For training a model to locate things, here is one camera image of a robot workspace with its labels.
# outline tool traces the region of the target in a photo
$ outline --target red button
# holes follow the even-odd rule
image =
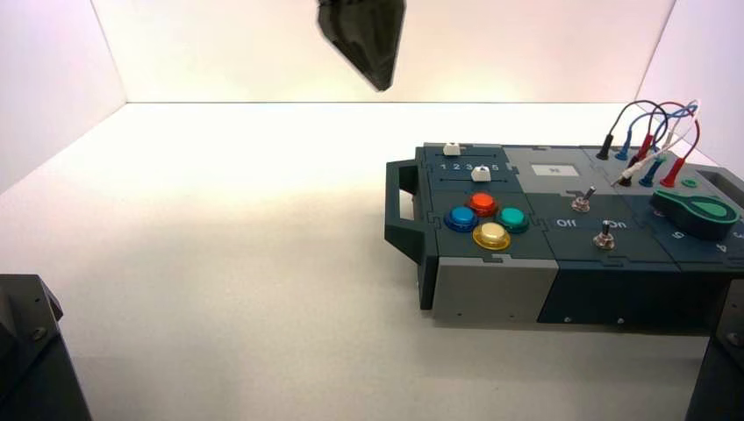
[[[496,213],[498,203],[494,198],[486,193],[475,193],[468,201],[468,207],[472,209],[479,217],[490,217]]]

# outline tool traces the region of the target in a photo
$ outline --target black cable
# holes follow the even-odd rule
[[[607,161],[609,157],[610,146],[612,145],[612,140],[614,139],[614,137],[612,136],[612,131],[615,130],[615,126],[618,125],[620,118],[623,117],[623,114],[626,112],[628,107],[630,107],[631,105],[636,105],[638,103],[650,103],[651,105],[654,106],[654,110],[652,112],[655,112],[656,110],[658,110],[659,114],[664,115],[664,134],[666,134],[668,122],[669,122],[669,115],[667,114],[667,112],[658,103],[655,103],[653,101],[648,101],[647,99],[639,99],[639,100],[633,101],[631,103],[626,104],[626,106],[623,107],[622,111],[620,111],[620,113],[618,114],[618,117],[615,119],[615,123],[612,125],[612,127],[610,127],[610,131],[604,137],[604,143],[602,144],[602,147],[599,149],[599,152],[597,153],[597,159],[602,160],[602,161]],[[648,121],[648,134],[651,134],[651,120],[650,119]]]
[[[630,107],[631,105],[636,105],[638,103],[649,103],[649,104],[653,105],[654,106],[653,113],[655,113],[656,110],[659,110],[660,111],[659,114],[663,114],[664,115],[664,124],[667,123],[667,120],[669,119],[669,116],[667,115],[667,112],[658,103],[655,103],[654,101],[648,101],[647,99],[639,99],[637,101],[633,101],[631,103],[628,103],[625,107],[623,107],[623,110],[618,114],[618,118],[615,119],[615,123],[610,128],[610,131],[608,132],[609,134],[612,134],[612,131],[615,130],[615,126],[618,125],[620,119],[623,117],[623,113],[626,112],[626,110],[628,109],[628,107]],[[651,121],[648,121],[648,134],[651,134]]]

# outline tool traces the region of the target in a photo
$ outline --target green knob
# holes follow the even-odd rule
[[[524,232],[529,226],[525,213],[517,208],[503,208],[498,214],[498,221],[506,231],[512,233]]]
[[[657,190],[651,205],[680,230],[699,239],[720,240],[739,220],[739,212],[715,197],[682,196]]]

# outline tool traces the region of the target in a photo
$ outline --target white backdrop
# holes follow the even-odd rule
[[[677,2],[648,69],[640,96],[700,97],[703,136],[700,150],[739,176],[741,107],[744,97],[744,2]]]
[[[124,102],[88,0],[0,0],[0,192]]]
[[[317,0],[94,0],[130,101],[633,99],[674,0],[408,0],[375,93]]]

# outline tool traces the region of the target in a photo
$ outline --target green lever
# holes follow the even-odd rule
[[[739,212],[714,197],[657,190],[651,196],[651,206],[663,212],[677,228],[699,239],[724,239],[739,220]]]

